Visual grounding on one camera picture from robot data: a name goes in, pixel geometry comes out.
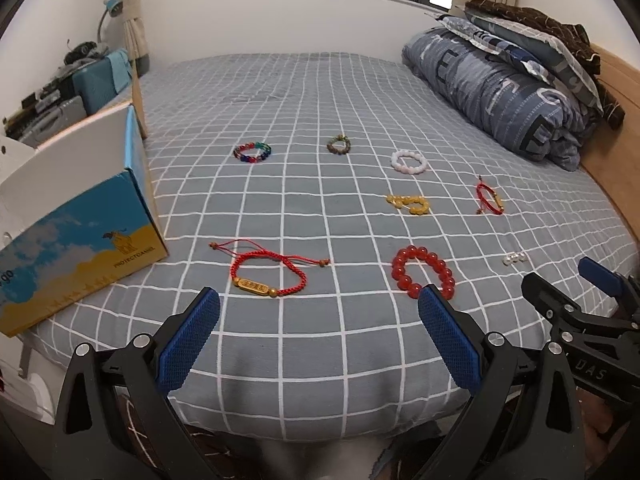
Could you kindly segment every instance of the wooden headboard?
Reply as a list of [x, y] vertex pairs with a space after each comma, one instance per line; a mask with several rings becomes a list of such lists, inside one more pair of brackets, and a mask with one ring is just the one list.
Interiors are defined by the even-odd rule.
[[582, 166], [607, 193], [631, 232], [640, 239], [640, 71], [606, 50], [600, 80], [625, 109], [614, 132], [605, 123], [582, 150]]

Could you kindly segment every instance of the silver bolt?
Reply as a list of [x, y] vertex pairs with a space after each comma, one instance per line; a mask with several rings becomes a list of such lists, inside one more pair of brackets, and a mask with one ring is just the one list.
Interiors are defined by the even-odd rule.
[[552, 341], [551, 343], [549, 343], [549, 351], [552, 354], [560, 355], [562, 353], [562, 347], [555, 341]]
[[78, 345], [78, 348], [76, 348], [76, 355], [87, 355], [90, 349], [91, 347], [88, 345], [88, 343], [82, 343], [81, 345]]
[[502, 334], [498, 334], [497, 332], [491, 332], [487, 336], [487, 339], [489, 340], [489, 343], [491, 343], [494, 346], [504, 345], [504, 337], [502, 336]]
[[151, 338], [147, 334], [139, 334], [133, 340], [133, 346], [136, 348], [144, 348], [150, 341]]

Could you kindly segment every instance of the curtain tieback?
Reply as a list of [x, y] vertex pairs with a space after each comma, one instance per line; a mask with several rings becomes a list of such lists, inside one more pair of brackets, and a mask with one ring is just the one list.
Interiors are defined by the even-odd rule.
[[133, 20], [140, 19], [142, 17], [142, 10], [140, 4], [129, 4], [122, 9], [122, 19], [125, 22], [131, 22]]

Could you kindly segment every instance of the open box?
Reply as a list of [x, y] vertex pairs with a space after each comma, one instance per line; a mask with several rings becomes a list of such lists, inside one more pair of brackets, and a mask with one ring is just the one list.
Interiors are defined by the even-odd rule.
[[0, 174], [0, 332], [13, 336], [167, 256], [133, 105], [101, 111]]

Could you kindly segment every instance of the teal towel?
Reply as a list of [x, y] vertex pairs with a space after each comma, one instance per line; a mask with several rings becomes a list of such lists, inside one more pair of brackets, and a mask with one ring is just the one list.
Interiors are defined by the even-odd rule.
[[109, 62], [111, 63], [113, 86], [119, 94], [129, 86], [133, 77], [131, 63], [129, 63], [129, 56], [125, 49], [119, 48], [118, 50], [107, 54], [107, 59], [109, 59]]

